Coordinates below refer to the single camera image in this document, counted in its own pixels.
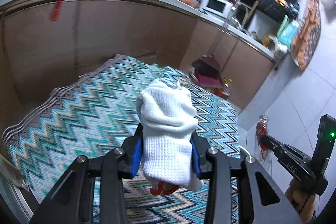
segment white sock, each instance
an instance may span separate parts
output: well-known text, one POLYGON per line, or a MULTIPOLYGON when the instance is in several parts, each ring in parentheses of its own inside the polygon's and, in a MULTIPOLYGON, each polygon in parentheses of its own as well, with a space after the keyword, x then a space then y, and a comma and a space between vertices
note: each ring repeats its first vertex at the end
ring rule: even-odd
POLYGON ((188 89, 155 79, 137 96, 143 126, 143 174, 154 189, 159 181, 197 191, 203 186, 191 167, 191 134, 198 120, 188 89))

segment screw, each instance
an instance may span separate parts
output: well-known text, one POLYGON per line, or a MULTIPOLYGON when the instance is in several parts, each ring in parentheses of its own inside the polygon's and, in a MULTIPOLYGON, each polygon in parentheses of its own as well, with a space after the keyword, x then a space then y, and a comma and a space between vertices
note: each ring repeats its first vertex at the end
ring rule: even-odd
POLYGON ((117 148, 114 149, 114 152, 117 155, 121 155, 122 153, 124 153, 124 150, 121 147, 117 147, 117 148))
POLYGON ((215 148, 215 147, 209 147, 209 148, 208 148, 208 152, 209 152, 210 154, 217 154, 217 153, 218 153, 218 149, 215 148))
POLYGON ((247 156, 247 157, 245 158, 245 160, 246 160, 249 164, 252 164, 252 163, 255 162, 255 158, 252 157, 252 156, 247 156))
POLYGON ((78 157, 77 157, 77 161, 78 161, 79 163, 83 163, 83 162, 86 161, 86 157, 85 157, 85 156, 78 156, 78 157))

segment microwave oven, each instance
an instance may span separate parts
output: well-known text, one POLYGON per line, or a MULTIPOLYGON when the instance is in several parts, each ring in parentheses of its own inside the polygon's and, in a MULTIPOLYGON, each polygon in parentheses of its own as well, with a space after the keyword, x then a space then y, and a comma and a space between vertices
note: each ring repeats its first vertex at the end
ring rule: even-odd
POLYGON ((203 0, 201 8, 223 18, 228 18, 233 4, 228 0, 203 0))

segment cabinet door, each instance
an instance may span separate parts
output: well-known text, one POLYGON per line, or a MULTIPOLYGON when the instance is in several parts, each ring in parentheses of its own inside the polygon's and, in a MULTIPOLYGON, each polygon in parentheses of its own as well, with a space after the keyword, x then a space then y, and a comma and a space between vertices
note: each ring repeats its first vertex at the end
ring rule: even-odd
POLYGON ((80 0, 78 71, 115 54, 129 55, 128 24, 136 4, 119 0, 80 0))
POLYGON ((128 25, 130 55, 158 52, 160 66, 178 68, 188 48, 197 19, 152 5, 137 4, 128 25))
MULTIPOLYGON (((2 20, 0 20, 0 45, 2 45, 2 23, 2 20)), ((2 47, 0 48, 0 83, 1 136, 6 127, 19 122, 17 117, 19 117, 22 112, 22 105, 15 90, 11 68, 2 47)))
POLYGON ((257 50, 238 40, 222 77, 230 78, 229 100, 244 109, 269 74, 273 63, 257 50))
POLYGON ((179 69, 188 73, 192 62, 202 55, 207 55, 209 53, 209 50, 219 33, 219 28, 202 20, 198 20, 191 36, 189 47, 182 59, 179 69))
POLYGON ((234 47, 236 46, 237 40, 237 38, 235 38, 228 32, 223 31, 222 37, 218 45, 212 52, 221 69, 226 65, 234 47))
POLYGON ((73 31, 76 3, 63 1, 57 21, 49 19, 53 3, 5 17, 5 52, 24 104, 41 103, 54 88, 76 82, 73 31))

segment zigzag patterned blanket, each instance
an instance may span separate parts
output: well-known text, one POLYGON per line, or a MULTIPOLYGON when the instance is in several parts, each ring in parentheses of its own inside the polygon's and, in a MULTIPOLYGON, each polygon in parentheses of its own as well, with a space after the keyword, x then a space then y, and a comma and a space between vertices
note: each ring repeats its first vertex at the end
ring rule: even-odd
MULTIPOLYGON (((197 132, 211 146, 239 157, 236 112, 225 100, 191 84, 171 67, 159 68, 116 55, 77 83, 57 88, 40 107, 2 136, 12 161, 40 200, 79 155, 102 156, 133 135, 139 123, 135 100, 155 78, 180 80, 192 94, 197 132)), ((233 223, 238 221, 236 182, 232 180, 233 223)), ((99 180, 95 184, 94 218, 99 222, 99 180)), ((130 223, 203 223, 208 182, 196 193, 180 188, 169 196, 151 196, 142 171, 124 181, 130 223)))

